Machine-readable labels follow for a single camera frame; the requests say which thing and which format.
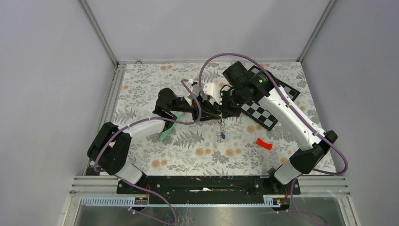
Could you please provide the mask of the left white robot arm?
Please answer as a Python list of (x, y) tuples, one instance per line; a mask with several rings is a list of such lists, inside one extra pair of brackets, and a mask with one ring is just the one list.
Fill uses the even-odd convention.
[(222, 106), (221, 94), (205, 91), (197, 84), (188, 88), (188, 92), (188, 96), (179, 97), (170, 88), (161, 89), (154, 111), (148, 117), (121, 128), (112, 122), (105, 123), (88, 150), (88, 157), (94, 162), (93, 170), (128, 181), (128, 188), (136, 194), (143, 192), (146, 187), (144, 173), (128, 162), (131, 142), (153, 134), (163, 135), (174, 125), (181, 124), (174, 112), (191, 113), (192, 124), (221, 116), (218, 112)]

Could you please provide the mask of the metal key holder plate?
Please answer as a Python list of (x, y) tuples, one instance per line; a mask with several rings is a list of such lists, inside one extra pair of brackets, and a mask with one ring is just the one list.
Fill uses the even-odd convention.
[(223, 115), (220, 115), (220, 118), (218, 119), (218, 124), (219, 124), (219, 135), (218, 135), (218, 143), (222, 144), (225, 141), (226, 134), (225, 134), (225, 119), (223, 118)]

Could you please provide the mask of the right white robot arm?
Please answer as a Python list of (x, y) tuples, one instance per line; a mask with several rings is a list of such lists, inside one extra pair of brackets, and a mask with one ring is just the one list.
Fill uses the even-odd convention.
[(231, 84), (231, 88), (222, 95), (224, 112), (231, 113), (253, 101), (269, 111), (298, 145), (298, 150), (278, 167), (270, 180), (271, 190), (281, 194), (288, 189), (291, 180), (309, 174), (316, 167), (337, 140), (337, 134), (314, 125), (267, 70), (253, 73), (237, 61), (223, 75)]

